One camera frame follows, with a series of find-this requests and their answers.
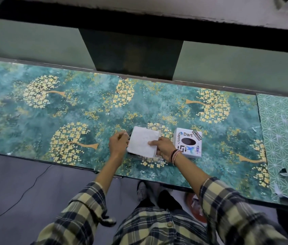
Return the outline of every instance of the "star pattern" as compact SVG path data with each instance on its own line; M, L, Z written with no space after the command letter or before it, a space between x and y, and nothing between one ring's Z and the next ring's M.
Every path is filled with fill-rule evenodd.
M282 168L288 172L288 97L258 94L257 100L268 161L270 188L274 192L276 183L281 193L288 197L288 177L279 175ZM273 200L279 202L276 194Z

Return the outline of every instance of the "black cable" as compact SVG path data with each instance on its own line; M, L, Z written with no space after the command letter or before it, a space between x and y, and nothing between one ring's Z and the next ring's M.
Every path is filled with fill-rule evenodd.
M37 179L38 179L39 177L41 177L41 176L49 169L49 167L51 167L51 166L52 166L52 165L48 166L47 169L45 169L45 171L44 171L43 173L41 173L41 174L35 179L34 184L33 184L30 188L28 188L26 191L24 191L24 193L22 194L22 196L20 197L20 199L19 199L13 206L11 206L8 210L6 210L6 211L3 212L2 214L0 214L0 217L1 217L3 214L7 213L7 212L8 212L12 207L14 207L16 204L18 204L18 203L21 201L21 199L23 198L23 196L25 195L25 193L35 185Z

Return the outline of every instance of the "white sneaker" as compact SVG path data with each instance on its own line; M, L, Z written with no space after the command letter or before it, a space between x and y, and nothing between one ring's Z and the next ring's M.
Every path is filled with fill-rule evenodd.
M140 181L137 185L137 198L138 201L141 202L142 200L148 197L148 191L144 181Z

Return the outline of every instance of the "hand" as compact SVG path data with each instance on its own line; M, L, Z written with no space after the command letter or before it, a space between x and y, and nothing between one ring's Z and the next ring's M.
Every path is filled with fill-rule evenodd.
M164 136L159 137L159 140L150 141L148 144L158 146L156 154L168 162L170 162L170 153L176 149L171 140Z
M128 138L129 136L126 131L120 131L109 139L110 157L120 164L128 147Z

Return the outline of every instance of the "person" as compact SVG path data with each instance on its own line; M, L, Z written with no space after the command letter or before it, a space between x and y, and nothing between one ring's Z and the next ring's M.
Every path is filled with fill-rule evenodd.
M72 198L33 244L92 244L99 223L108 227L116 224L106 216L105 195L122 164L128 138L125 131L110 138L110 158L95 181ZM161 192L158 206L154 206L145 183L140 182L138 198L141 202L121 223L112 244L217 244L216 231L225 245L288 244L280 227L264 213L253 210L237 191L203 172L176 150L170 139L160 137L149 145L156 145L157 154L172 162L191 185L199 197L207 227L182 210L167 191Z

